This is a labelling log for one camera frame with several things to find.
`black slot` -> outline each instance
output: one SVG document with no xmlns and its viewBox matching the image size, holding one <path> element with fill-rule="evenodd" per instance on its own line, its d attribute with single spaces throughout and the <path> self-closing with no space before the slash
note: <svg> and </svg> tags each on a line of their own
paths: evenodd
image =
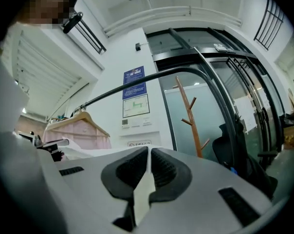
<svg viewBox="0 0 294 234">
<path fill-rule="evenodd" d="M 76 167 L 72 167 L 72 168 L 68 168 L 68 169 L 64 169 L 64 170 L 59 170 L 59 172 L 62 176 L 66 176 L 66 175 L 81 172 L 83 170 L 84 169 L 81 166 L 76 166 Z"/>
<path fill-rule="evenodd" d="M 221 189 L 219 193 L 243 226 L 259 218 L 259 214 L 233 188 Z"/>
</svg>

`coat rack branch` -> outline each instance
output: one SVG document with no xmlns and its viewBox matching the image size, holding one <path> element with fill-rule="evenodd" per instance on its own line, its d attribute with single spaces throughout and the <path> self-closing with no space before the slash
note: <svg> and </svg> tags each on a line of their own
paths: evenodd
<svg viewBox="0 0 294 234">
<path fill-rule="evenodd" d="M 195 141 L 195 147 L 196 147 L 196 151 L 197 151 L 197 156 L 202 158 L 203 157 L 202 156 L 202 149 L 209 143 L 210 139 L 208 139 L 204 143 L 204 145 L 201 146 L 197 126 L 196 126 L 195 119 L 194 119 L 194 116 L 193 116 L 192 111 L 191 111 L 191 109 L 192 109 L 193 105 L 195 104 L 197 98 L 194 97 L 192 99 L 191 103 L 189 104 L 189 101 L 187 99 L 187 95 L 185 93 L 185 90 L 184 90 L 178 76 L 176 76 L 175 79 L 176 79 L 176 82 L 177 82 L 177 86 L 174 86 L 173 88 L 179 88 L 179 90 L 181 92 L 181 95 L 182 95 L 182 98 L 183 98 L 183 101 L 184 101 L 184 104 L 185 104 L 185 107 L 186 107 L 188 118 L 189 118 L 189 120 L 182 119 L 182 121 L 191 126 L 191 131 L 192 131 L 192 135 L 193 135 L 194 141 Z"/>
</svg>

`small sign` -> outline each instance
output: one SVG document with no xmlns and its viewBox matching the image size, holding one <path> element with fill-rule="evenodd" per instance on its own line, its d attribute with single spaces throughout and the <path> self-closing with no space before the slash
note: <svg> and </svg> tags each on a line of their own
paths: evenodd
<svg viewBox="0 0 294 234">
<path fill-rule="evenodd" d="M 135 81 L 137 79 L 143 78 L 145 76 L 144 66 L 129 70 L 124 73 L 123 76 L 123 85 Z M 132 97 L 140 96 L 147 93 L 146 82 L 140 83 L 133 87 L 123 90 L 122 99 L 129 99 Z"/>
<path fill-rule="evenodd" d="M 141 146 L 151 144 L 151 140 L 129 141 L 128 146 Z"/>
<path fill-rule="evenodd" d="M 123 118 L 150 113 L 148 95 L 123 101 Z"/>
</svg>

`frosted glass panel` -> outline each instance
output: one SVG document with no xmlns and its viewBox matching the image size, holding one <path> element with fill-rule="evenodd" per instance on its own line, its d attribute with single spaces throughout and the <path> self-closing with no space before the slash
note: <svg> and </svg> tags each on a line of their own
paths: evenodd
<svg viewBox="0 0 294 234">
<path fill-rule="evenodd" d="M 202 82 L 198 85 L 194 85 L 193 79 L 198 76 L 188 73 L 178 73 L 176 75 L 178 75 L 179 78 L 183 77 L 184 82 L 181 81 L 181 83 L 188 101 L 191 102 L 193 97 L 197 98 L 192 108 L 192 113 L 198 129 L 201 145 L 210 139 L 210 142 L 202 151 L 203 157 L 217 162 L 212 143 L 215 139 L 222 136 L 219 126 L 225 123 L 220 108 L 206 83 Z M 168 83 L 168 80 L 174 80 L 176 75 L 162 78 L 161 83 L 164 84 Z M 192 85 L 184 86 L 187 80 L 189 80 Z M 165 97 L 173 125 L 177 151 L 197 156 L 191 126 L 181 121 L 182 118 L 188 120 L 188 115 L 180 90 L 178 88 L 166 89 Z"/>
<path fill-rule="evenodd" d="M 182 48 L 169 33 L 149 37 L 148 43 L 153 55 Z"/>
</svg>

